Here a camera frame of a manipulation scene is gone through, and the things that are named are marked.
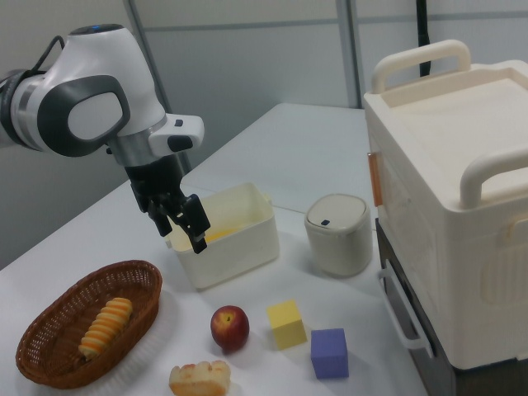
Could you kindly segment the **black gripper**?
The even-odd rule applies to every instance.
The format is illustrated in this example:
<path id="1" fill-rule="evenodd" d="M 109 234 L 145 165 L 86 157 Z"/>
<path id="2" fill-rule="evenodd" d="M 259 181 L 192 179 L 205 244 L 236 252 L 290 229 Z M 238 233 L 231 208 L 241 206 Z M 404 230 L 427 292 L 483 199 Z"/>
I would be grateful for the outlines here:
<path id="1" fill-rule="evenodd" d="M 142 212 L 155 223 L 159 234 L 172 231 L 168 216 L 186 234 L 194 253 L 207 248 L 205 232 L 210 221 L 196 194 L 185 196 L 181 190 L 182 170 L 175 154 L 152 163 L 125 167 L 134 196 Z"/>

